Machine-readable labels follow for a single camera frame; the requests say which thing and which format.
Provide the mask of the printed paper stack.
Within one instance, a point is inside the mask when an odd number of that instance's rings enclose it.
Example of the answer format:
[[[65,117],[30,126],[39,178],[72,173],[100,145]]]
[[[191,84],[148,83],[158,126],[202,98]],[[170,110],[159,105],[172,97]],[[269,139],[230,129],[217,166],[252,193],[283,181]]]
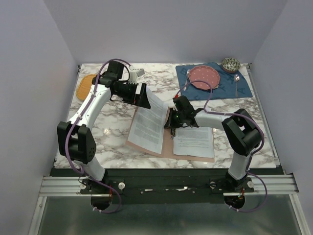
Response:
[[[179,156],[213,159],[213,129],[209,127],[176,129],[173,153]]]

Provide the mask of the pink folder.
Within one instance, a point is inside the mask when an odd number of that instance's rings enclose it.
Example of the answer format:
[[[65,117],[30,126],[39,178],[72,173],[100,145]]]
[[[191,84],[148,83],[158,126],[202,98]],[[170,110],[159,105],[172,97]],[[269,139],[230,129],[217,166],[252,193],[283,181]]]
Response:
[[[129,144],[128,141],[126,141],[126,144],[133,147],[134,149],[138,150],[138,151],[142,151],[145,152],[147,154],[150,154],[146,151],[144,151],[142,148],[140,147],[136,147],[135,145]],[[200,158],[200,157],[192,157],[192,156],[179,156],[179,155],[175,155],[173,153],[173,147],[174,147],[174,139],[171,139],[171,135],[170,135],[170,130],[169,129],[165,129],[164,130],[164,136],[163,136],[163,146],[162,146],[162,153],[161,155],[153,155],[156,157],[160,157],[160,158],[168,158],[168,159],[179,159],[179,160],[186,160],[186,161],[199,161],[199,162],[209,162],[209,163],[213,163],[215,161],[215,158],[213,159],[208,159],[208,158]]]

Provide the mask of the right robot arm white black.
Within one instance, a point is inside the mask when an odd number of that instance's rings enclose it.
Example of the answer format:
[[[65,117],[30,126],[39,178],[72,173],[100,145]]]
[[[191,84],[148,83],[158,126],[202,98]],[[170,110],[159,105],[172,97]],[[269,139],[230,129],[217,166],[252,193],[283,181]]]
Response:
[[[215,128],[225,132],[233,149],[225,187],[235,192],[243,186],[252,156],[264,145],[264,133],[245,109],[234,113],[219,113],[204,108],[195,109],[187,97],[175,96],[175,107],[170,108],[164,128],[175,130],[184,127]]]

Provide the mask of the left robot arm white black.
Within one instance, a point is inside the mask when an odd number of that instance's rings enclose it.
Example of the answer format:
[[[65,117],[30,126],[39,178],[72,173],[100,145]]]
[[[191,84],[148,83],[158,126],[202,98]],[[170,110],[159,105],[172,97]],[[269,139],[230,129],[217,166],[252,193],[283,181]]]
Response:
[[[105,169],[95,157],[96,143],[92,128],[103,106],[116,95],[122,102],[150,109],[147,85],[138,84],[144,69],[135,69],[124,60],[112,59],[105,62],[93,77],[86,99],[67,122],[57,126],[59,152],[66,157],[71,168],[78,174],[92,178],[91,187],[104,193],[109,182],[104,178]]]

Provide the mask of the printed paper sheet top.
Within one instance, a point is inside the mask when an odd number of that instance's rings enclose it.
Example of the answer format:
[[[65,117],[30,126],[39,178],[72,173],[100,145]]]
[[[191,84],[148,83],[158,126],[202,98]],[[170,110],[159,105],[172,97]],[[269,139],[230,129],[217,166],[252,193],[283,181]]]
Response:
[[[129,144],[158,156],[162,153],[168,104],[149,89],[147,98],[151,108],[139,107],[136,110],[127,141]]]

